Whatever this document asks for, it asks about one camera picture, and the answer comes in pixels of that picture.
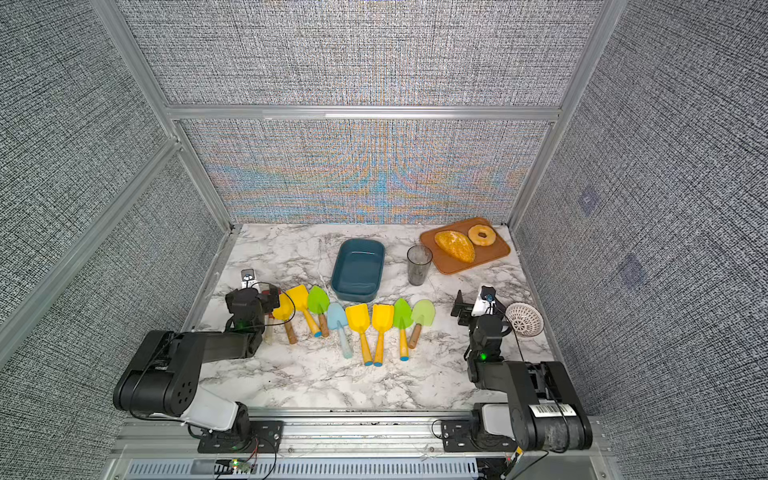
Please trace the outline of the pale green trowel wooden handle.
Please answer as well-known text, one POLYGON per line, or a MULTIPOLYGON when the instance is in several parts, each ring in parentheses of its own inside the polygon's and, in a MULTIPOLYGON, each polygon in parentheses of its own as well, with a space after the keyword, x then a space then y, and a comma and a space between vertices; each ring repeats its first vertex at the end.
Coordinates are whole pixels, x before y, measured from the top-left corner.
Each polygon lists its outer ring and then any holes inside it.
POLYGON ((411 319, 414 322, 413 330, 408 341, 408 347, 415 349, 420 339, 422 330, 433 324, 436 308, 432 301, 422 299, 416 302, 412 308, 411 319))

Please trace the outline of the green trowel yellow handle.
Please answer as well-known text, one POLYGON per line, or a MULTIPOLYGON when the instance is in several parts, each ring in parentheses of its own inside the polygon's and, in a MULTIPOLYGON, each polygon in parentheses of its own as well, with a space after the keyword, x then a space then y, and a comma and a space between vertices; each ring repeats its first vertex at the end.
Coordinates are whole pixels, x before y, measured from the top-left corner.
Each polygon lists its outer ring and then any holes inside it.
POLYGON ((412 309, 405 299, 398 299, 394 304, 393 326, 399 331, 399 357, 401 361, 410 358, 407 329, 413 324, 412 309))

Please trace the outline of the light blue shovel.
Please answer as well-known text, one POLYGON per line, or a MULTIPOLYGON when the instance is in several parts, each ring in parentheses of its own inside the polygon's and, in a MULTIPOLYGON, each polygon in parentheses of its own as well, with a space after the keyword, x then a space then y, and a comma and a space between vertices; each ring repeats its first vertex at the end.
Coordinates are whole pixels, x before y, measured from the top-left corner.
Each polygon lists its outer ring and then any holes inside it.
POLYGON ((346 327, 348 323, 345 309, 339 303, 331 303, 328 307, 326 316, 328 319, 329 329, 335 331, 338 334, 339 344, 343 357, 350 359, 353 356, 353 351, 349 344, 346 333, 346 327))

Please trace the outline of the yellow handled tool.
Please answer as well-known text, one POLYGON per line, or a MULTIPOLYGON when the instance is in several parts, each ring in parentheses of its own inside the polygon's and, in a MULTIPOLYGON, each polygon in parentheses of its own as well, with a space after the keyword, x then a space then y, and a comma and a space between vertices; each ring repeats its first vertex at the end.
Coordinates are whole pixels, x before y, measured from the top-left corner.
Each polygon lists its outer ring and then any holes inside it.
POLYGON ((370 316, 367 304, 356 304, 345 309, 347 322, 352 331, 359 335, 363 364, 371 366, 373 357, 367 341, 366 332, 370 326, 370 316))

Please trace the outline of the red shovel wooden handle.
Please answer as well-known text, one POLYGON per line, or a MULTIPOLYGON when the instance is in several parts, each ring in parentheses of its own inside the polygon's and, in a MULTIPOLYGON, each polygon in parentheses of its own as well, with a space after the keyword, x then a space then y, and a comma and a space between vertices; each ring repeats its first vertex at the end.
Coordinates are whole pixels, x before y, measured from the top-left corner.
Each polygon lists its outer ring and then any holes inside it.
POLYGON ((262 340, 264 344, 271 345, 273 343, 273 333, 270 324, 272 323, 273 316, 271 314, 265 314, 263 318, 264 330, 262 334, 262 340))

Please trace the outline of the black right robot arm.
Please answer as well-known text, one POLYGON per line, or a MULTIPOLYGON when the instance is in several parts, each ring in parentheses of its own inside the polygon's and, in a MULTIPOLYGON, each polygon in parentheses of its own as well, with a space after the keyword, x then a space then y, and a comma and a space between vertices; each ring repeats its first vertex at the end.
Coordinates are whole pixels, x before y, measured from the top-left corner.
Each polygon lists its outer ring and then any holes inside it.
POLYGON ((506 400, 475 404, 467 422, 443 421, 445 450, 564 453, 591 448, 593 430, 564 365, 503 357, 503 340, 516 332, 494 288, 483 286, 474 303, 458 293, 451 315, 468 328, 464 360, 470 382, 503 393, 506 400))

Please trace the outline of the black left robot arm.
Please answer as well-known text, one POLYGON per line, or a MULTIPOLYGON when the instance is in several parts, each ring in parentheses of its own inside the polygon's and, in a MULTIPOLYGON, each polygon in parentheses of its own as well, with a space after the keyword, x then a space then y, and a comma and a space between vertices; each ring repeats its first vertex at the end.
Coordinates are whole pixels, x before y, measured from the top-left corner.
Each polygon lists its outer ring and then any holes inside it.
POLYGON ((213 432, 246 436, 247 408, 199 385, 206 363, 248 359, 262 343, 265 317, 280 289, 254 287, 225 295, 231 317, 222 331, 153 330, 146 334, 113 391, 113 405, 137 419, 171 418, 213 432))

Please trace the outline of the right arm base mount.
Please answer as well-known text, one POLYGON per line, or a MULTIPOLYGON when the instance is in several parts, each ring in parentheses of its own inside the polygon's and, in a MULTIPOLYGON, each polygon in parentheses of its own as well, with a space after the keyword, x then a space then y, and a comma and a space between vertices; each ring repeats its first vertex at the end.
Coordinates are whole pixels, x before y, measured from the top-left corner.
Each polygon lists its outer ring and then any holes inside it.
POLYGON ((511 437, 487 432, 477 420, 441 419, 438 424, 443 450, 448 453, 514 452, 518 447, 511 437))

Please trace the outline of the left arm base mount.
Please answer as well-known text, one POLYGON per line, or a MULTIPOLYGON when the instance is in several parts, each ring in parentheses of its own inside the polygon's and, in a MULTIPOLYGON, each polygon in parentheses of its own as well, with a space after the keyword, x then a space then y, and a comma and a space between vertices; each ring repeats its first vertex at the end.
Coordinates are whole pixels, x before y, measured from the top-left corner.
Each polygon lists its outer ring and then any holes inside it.
POLYGON ((277 453, 283 437, 284 422, 251 420, 243 433, 235 426, 228 431, 205 431, 200 434, 197 452, 201 454, 277 453))

